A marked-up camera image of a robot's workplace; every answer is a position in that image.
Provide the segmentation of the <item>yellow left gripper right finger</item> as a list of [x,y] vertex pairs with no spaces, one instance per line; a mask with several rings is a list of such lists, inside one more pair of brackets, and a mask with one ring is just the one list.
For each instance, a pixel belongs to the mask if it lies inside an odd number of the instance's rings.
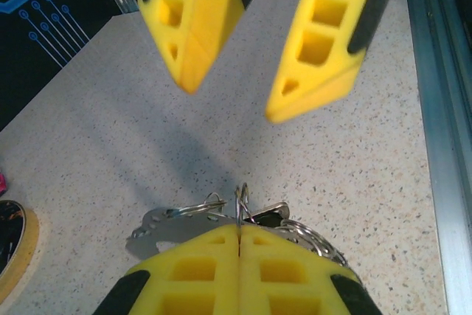
[[383,315],[350,269],[257,226],[240,239],[240,315]]

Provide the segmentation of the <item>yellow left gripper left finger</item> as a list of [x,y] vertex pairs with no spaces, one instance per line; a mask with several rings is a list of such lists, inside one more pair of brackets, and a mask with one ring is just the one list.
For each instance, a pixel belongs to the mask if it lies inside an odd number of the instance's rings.
[[92,315],[239,315],[239,239],[220,226],[129,269]]

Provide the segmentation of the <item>aluminium frame rail long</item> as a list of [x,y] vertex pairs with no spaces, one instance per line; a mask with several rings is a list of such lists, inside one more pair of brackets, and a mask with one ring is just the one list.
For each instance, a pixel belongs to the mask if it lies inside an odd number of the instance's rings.
[[448,315],[472,315],[472,0],[407,0]]

